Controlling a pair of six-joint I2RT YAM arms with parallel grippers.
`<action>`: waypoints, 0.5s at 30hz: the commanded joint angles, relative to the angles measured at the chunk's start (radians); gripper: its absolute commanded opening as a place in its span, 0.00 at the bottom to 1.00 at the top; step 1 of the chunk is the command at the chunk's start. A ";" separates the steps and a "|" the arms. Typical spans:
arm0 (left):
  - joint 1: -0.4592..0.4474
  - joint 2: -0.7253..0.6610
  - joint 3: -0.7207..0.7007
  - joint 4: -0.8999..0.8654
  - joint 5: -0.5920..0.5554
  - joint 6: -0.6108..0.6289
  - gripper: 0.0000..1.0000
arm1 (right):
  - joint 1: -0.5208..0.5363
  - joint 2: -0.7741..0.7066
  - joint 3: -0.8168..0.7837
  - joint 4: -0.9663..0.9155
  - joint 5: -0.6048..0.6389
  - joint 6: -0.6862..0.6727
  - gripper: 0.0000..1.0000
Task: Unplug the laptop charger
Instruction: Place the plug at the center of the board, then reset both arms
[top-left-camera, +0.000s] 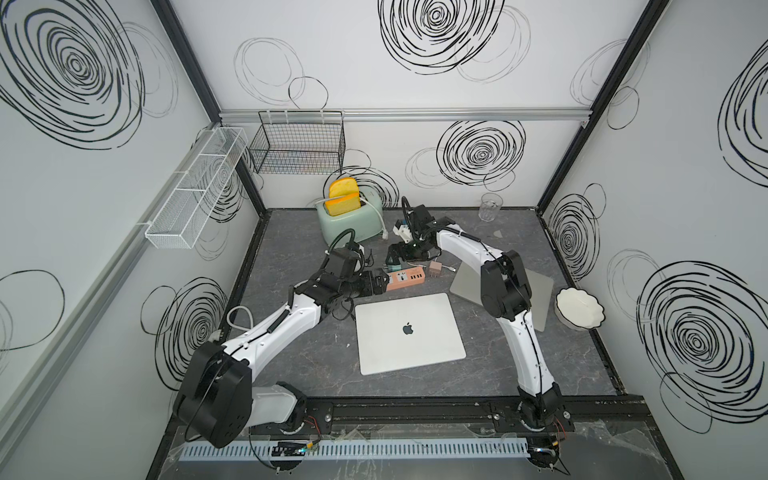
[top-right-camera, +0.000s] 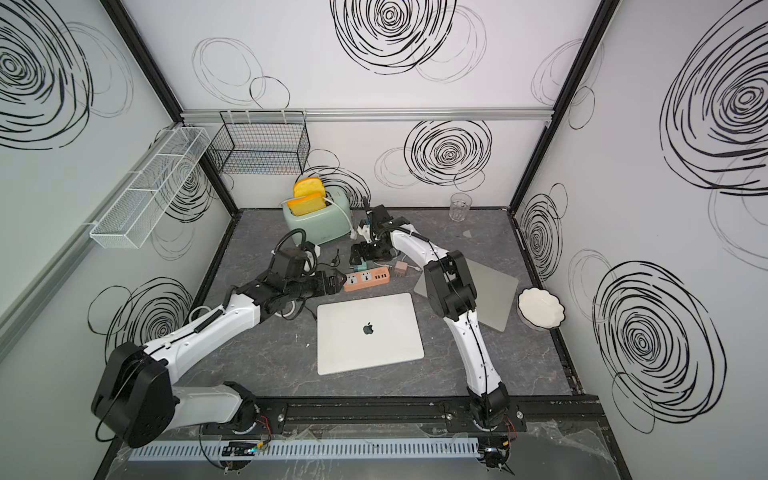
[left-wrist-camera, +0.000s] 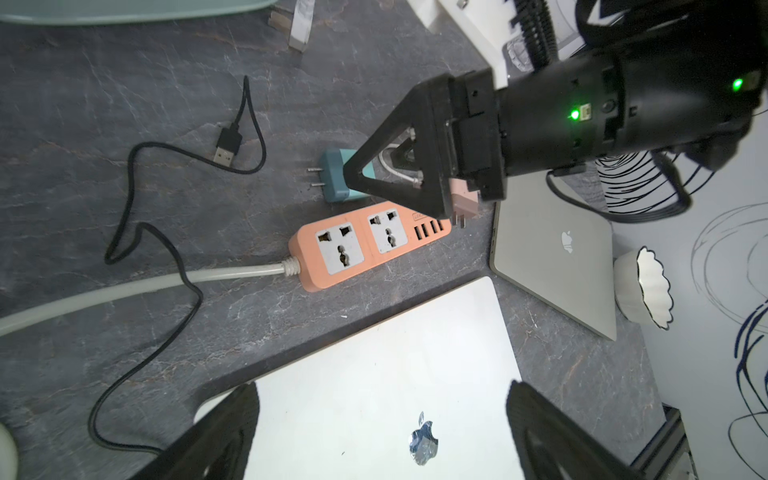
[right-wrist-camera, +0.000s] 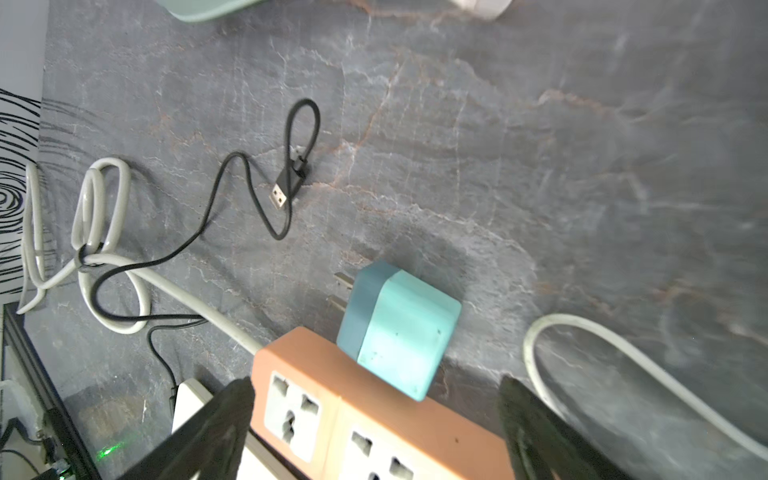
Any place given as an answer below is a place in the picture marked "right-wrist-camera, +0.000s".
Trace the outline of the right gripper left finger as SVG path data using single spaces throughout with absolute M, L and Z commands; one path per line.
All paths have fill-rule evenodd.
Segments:
M 255 400 L 251 379 L 232 381 L 124 479 L 234 479 Z

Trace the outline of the orange power strip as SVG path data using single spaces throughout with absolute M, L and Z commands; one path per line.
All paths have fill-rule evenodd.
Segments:
M 309 479 L 511 479 L 505 442 L 298 327 L 256 352 L 251 427 Z

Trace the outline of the teal charger adapter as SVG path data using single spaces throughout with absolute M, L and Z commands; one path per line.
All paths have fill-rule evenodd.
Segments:
M 343 312 L 336 345 L 355 363 L 423 401 L 455 331 L 459 300 L 384 261 L 336 280 L 349 291 L 329 301 Z

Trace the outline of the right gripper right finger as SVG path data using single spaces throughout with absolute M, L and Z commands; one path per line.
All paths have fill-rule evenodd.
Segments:
M 519 380 L 499 385 L 499 415 L 517 479 L 628 479 Z

